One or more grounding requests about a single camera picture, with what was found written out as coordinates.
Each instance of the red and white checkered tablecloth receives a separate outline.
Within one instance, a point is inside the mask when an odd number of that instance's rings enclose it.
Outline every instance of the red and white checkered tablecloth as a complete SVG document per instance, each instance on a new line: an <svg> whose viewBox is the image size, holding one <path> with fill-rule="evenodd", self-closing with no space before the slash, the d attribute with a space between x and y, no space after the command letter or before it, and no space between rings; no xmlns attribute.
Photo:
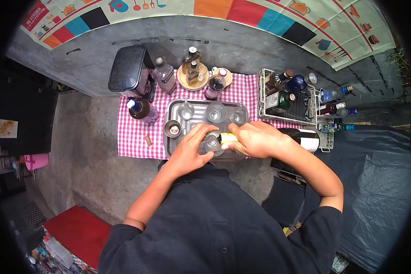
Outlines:
<svg viewBox="0 0 411 274"><path fill-rule="evenodd" d="M260 119L257 117L257 78L256 75L234 74L231 85L228 86L218 97L218 101L242 102L250 113L251 121L265 120L276 128L301 128L298 124L290 124L274 120ZM177 88L171 96L160 90L157 86L155 99L152 102L158 112L159 119L156 123L147 124L136 120L129 115L126 103L128 98L121 97L119 102L119 113L117 115L117 148L119 156L129 156L135 158L168 159L163 145L163 123L164 114L168 104L175 99L195 99L206 100L201 91L187 91L177 81ZM148 146L145 136L149 135L152 145Z"/></svg>

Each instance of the black tarp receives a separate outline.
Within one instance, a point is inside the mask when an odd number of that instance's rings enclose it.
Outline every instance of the black tarp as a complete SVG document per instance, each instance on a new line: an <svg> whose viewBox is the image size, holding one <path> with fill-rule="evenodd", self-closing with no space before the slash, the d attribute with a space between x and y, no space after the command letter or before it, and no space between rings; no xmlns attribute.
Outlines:
<svg viewBox="0 0 411 274"><path fill-rule="evenodd" d="M357 126L354 131L336 133L334 149L330 153L318 150L316 156L344 185L339 252L375 273L402 233L411 208L408 134L393 128ZM289 183L274 178L271 194L262 206L280 224L292 224L300 207L291 200L305 199L298 218L303 222L319 198L309 187L301 189L305 193L287 195L289 186L285 184Z"/></svg>

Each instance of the hand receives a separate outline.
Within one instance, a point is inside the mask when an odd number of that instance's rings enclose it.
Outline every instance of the hand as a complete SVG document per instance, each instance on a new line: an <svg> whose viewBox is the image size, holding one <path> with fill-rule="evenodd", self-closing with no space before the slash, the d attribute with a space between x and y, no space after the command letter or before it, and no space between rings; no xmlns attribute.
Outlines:
<svg viewBox="0 0 411 274"><path fill-rule="evenodd" d="M162 169L167 169L175 178L179 178L203 167L214 157L215 152L209 151L207 154L199 155L198 147L206 134L212 130L219 130L219 128L210 124L197 123L177 145Z"/></svg>
<svg viewBox="0 0 411 274"><path fill-rule="evenodd" d="M249 157L277 158L279 155L292 153L293 143L297 144L288 135L261 121L245 123L240 128L229 124L228 130L239 142L225 143L221 149L237 150Z"/></svg>

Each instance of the concrete wall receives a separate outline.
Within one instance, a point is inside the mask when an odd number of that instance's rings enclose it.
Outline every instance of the concrete wall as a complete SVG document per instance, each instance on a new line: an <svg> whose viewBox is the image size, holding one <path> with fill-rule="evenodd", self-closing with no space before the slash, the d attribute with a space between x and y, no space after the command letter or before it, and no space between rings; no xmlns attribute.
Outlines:
<svg viewBox="0 0 411 274"><path fill-rule="evenodd" d="M315 71L317 87L354 86L357 96L348 98L348 107L389 102L402 93L397 68L386 68L387 56L392 51L335 72L311 53L268 32L226 20L192 16L113 24L85 33L52 51L18 30L7 56L85 94L108 97L116 96L108 90L107 83L117 50L140 43L148 47L151 58L164 56L176 68L193 45L198 47L201 60L209 69L223 66L244 74L255 74L262 68L292 69L303 75Z"/></svg>

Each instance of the red mat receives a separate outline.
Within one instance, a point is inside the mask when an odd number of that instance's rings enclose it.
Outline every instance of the red mat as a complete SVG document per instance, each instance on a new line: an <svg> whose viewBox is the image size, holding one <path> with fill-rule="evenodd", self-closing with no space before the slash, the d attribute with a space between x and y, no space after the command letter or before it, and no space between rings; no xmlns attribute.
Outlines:
<svg viewBox="0 0 411 274"><path fill-rule="evenodd" d="M45 222L44 227L72 254L97 269L111 225L75 205Z"/></svg>

